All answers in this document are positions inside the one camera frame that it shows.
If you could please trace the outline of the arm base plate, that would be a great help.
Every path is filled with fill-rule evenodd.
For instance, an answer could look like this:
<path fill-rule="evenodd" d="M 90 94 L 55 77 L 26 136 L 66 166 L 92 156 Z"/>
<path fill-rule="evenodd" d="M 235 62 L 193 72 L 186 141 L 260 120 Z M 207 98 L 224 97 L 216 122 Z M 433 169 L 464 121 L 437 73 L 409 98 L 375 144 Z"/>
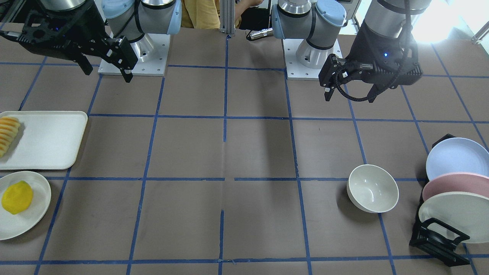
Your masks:
<path fill-rule="evenodd" d="M 292 80 L 318 80 L 319 73 L 330 54 L 342 58 L 337 40 L 326 50 L 312 47 L 305 39 L 284 39 L 282 42 L 287 75 Z"/>
<path fill-rule="evenodd" d="M 130 71 L 133 76 L 163 77 L 170 39 L 171 35 L 145 34 L 140 40 L 131 43 L 134 53 L 139 57 L 136 66 Z"/>

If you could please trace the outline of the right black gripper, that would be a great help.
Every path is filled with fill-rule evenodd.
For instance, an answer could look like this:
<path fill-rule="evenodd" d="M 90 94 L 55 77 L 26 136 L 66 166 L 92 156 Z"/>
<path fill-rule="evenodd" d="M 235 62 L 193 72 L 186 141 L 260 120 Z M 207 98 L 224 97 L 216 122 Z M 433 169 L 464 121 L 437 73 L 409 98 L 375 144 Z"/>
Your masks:
<path fill-rule="evenodd" d="M 23 17 L 20 32 L 1 31 L 28 52 L 73 61 L 89 76 L 88 56 L 99 57 L 120 70 L 131 83 L 138 57 L 125 36 L 110 37 L 93 0 L 35 0 Z"/>

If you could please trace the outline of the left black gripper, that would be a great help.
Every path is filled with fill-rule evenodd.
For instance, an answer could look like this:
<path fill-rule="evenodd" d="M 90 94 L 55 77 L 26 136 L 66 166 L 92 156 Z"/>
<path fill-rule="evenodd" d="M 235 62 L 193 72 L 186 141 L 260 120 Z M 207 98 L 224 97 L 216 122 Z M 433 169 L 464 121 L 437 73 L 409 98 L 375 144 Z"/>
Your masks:
<path fill-rule="evenodd" d="M 329 102 L 332 98 L 330 87 L 335 85 L 333 73 L 343 68 L 348 76 L 340 75 L 339 83 L 362 80 L 374 84 L 368 92 L 368 102 L 373 103 L 377 96 L 384 92 L 384 86 L 398 72 L 404 49 L 407 49 L 409 54 L 393 86 L 412 85 L 423 76 L 418 61 L 417 43 L 411 33 L 402 31 L 400 38 L 386 37 L 363 23 L 347 57 L 341 59 L 330 55 L 319 73 L 320 85 L 325 87 L 325 101 Z"/>

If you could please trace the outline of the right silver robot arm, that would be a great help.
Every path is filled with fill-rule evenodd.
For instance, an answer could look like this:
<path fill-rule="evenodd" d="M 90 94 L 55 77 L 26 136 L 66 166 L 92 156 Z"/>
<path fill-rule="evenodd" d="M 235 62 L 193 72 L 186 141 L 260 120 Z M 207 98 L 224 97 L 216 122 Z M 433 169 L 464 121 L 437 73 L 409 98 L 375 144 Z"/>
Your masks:
<path fill-rule="evenodd" d="M 160 54 L 151 35 L 180 31 L 180 0 L 12 0 L 7 20 L 23 23 L 20 32 L 1 31 L 1 37 L 28 52 L 72 61 L 85 75 L 99 57 L 131 82 L 134 70 Z"/>

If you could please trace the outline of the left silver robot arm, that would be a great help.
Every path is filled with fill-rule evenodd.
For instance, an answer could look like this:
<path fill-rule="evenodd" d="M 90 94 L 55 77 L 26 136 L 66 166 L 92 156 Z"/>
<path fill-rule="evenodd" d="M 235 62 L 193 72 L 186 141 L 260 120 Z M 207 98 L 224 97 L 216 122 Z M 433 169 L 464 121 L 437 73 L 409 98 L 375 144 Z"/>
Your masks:
<path fill-rule="evenodd" d="M 333 52 L 347 17 L 335 0 L 280 0 L 270 8 L 271 28 L 246 38 L 301 39 L 296 57 L 320 70 L 326 101 L 338 90 L 351 101 L 372 103 L 387 89 L 412 85 L 423 76 L 411 32 L 429 5 L 429 0 L 373 0 L 345 58 Z"/>

